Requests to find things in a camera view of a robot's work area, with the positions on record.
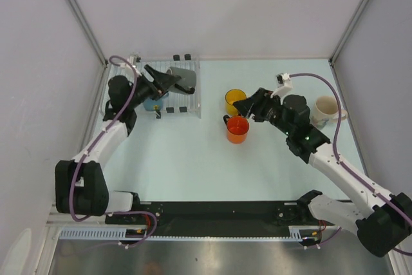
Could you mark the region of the yellow mug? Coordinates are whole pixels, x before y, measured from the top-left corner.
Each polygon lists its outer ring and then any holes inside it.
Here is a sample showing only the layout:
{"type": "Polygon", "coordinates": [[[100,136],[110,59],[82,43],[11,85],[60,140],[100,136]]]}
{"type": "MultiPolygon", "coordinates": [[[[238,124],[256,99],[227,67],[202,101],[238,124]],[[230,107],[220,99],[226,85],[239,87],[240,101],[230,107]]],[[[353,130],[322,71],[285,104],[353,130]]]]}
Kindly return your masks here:
{"type": "Polygon", "coordinates": [[[246,99],[247,95],[239,89],[232,89],[226,92],[225,95],[225,108],[226,112],[229,116],[235,116],[238,115],[239,112],[234,106],[234,103],[239,101],[239,100],[244,100],[246,99]]]}

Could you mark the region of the orange cup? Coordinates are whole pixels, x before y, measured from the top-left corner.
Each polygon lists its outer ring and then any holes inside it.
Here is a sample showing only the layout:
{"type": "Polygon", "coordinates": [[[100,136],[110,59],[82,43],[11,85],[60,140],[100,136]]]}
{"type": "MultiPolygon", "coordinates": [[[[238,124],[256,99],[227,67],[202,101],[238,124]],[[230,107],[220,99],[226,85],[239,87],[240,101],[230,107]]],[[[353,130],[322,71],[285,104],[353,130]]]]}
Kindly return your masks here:
{"type": "Polygon", "coordinates": [[[250,127],[246,118],[239,115],[232,117],[225,115],[223,121],[226,125],[226,135],[229,142],[241,144],[246,140],[250,127]]]}

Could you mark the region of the grey mug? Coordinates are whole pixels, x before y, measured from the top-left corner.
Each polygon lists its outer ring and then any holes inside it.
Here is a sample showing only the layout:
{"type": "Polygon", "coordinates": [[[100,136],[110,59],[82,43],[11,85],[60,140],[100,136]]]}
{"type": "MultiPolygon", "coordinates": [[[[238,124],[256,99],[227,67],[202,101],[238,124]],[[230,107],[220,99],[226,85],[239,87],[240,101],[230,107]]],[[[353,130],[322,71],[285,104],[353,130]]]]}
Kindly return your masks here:
{"type": "Polygon", "coordinates": [[[195,71],[170,66],[168,67],[166,73],[181,77],[181,79],[169,89],[171,93],[178,93],[182,95],[193,95],[195,93],[197,83],[197,75],[195,71]]]}

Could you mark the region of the beige patterned ceramic mug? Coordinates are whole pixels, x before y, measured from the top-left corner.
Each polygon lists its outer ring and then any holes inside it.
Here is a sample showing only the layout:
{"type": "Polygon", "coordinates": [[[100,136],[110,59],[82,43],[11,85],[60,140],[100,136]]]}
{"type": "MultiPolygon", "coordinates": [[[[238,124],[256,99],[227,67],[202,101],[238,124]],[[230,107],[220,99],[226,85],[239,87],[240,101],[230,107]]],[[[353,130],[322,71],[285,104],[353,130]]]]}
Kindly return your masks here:
{"type": "Polygon", "coordinates": [[[317,128],[322,129],[331,122],[337,122],[339,118],[338,103],[335,97],[318,97],[311,109],[310,120],[317,128]]]}

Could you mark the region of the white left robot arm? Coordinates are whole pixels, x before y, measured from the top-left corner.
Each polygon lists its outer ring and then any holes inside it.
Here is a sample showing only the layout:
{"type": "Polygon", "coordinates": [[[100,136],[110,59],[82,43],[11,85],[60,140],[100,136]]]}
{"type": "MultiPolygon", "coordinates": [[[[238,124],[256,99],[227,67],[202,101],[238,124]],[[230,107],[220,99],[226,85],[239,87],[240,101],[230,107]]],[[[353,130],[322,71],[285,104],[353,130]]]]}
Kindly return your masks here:
{"type": "Polygon", "coordinates": [[[59,213],[70,214],[77,222],[109,213],[119,213],[128,223],[141,219],[142,207],[134,203],[136,193],[109,190],[103,170],[131,134],[136,107],[147,99],[161,99],[181,80],[180,75],[157,71],[148,64],[144,69],[151,80],[136,69],[131,81],[124,75],[109,79],[109,99],[99,133],[71,160],[61,160],[55,166],[55,207],[59,213]]]}

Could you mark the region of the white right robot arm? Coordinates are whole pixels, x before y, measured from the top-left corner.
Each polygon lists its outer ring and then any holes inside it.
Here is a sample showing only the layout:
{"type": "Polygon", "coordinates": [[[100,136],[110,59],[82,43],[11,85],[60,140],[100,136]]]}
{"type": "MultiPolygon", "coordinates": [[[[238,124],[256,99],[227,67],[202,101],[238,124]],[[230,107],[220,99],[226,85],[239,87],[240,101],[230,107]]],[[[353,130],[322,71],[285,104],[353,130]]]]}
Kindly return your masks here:
{"type": "Polygon", "coordinates": [[[312,224],[317,219],[334,223],[356,235],[364,248],[379,258],[411,235],[410,197],[394,195],[352,169],[330,139],[310,123],[310,108],[303,96],[280,99],[260,88],[233,105],[242,117],[267,121],[284,133],[289,150],[328,177],[352,202],[347,205],[316,194],[297,208],[302,223],[312,224]]]}

